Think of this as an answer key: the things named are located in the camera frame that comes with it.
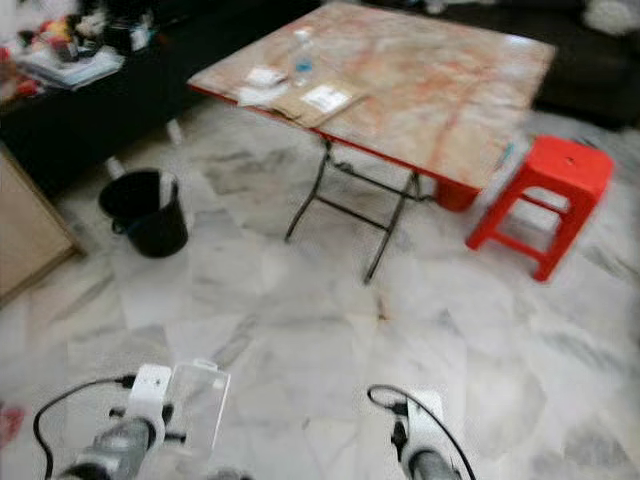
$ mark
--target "plastic bottle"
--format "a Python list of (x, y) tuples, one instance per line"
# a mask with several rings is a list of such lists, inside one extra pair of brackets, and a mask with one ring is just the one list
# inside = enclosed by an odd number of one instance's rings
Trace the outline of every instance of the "plastic bottle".
[(294, 32), (296, 37), (296, 51), (293, 59), (293, 85), (303, 87), (313, 75), (313, 42), (311, 41), (311, 31), (302, 28)]

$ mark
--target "red stool leg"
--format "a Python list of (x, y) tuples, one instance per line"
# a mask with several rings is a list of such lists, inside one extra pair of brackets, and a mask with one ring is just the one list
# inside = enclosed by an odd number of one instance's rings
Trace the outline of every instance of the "red stool leg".
[(518, 173), (516, 178), (505, 187), (498, 199), (489, 207), (485, 216), (480, 220), (473, 233), (466, 241), (467, 247), (477, 250), (482, 244), (491, 238), (502, 222), (502, 219), (509, 213), (513, 204), (520, 198), (520, 194), (529, 186), (525, 180), (525, 175)]
[(579, 201), (571, 205), (571, 210), (561, 219), (560, 226), (555, 234), (551, 248), (546, 253), (544, 260), (533, 274), (533, 278), (539, 282), (546, 282), (562, 257), (569, 251), (571, 244), (578, 237), (580, 230), (585, 225), (591, 212), (596, 207), (597, 201)]

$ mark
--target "marble-pattern table top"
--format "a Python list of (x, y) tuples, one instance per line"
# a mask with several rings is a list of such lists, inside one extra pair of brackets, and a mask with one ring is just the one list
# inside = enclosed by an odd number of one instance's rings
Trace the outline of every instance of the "marble-pattern table top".
[(293, 32), (302, 27), (313, 31), (316, 75), (340, 72), (369, 92), (319, 133), (478, 190), (554, 55), (552, 46), (522, 37), (332, 3), (199, 72), (190, 85), (235, 100), (254, 66), (290, 70)]

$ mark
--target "white label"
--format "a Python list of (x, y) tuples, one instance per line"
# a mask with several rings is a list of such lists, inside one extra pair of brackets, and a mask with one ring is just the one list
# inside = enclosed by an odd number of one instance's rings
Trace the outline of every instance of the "white label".
[(316, 107), (322, 113), (330, 113), (349, 101), (351, 95), (336, 90), (330, 85), (320, 85), (307, 92), (302, 101)]

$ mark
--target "black sofa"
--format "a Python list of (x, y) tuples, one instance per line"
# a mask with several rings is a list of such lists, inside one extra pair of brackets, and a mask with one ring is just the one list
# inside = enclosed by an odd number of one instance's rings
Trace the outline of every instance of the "black sofa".
[(191, 75), (320, 6), (319, 0), (157, 0), (158, 33), (117, 73), (0, 112), (0, 139), (48, 197), (202, 98)]
[[(416, 0), (367, 3), (424, 13)], [(450, 5), (432, 17), (555, 45), (536, 108), (609, 128), (635, 124), (640, 119), (638, 34), (614, 38), (591, 30), (582, 23), (583, 10), (582, 0), (500, 0), (498, 5)]]

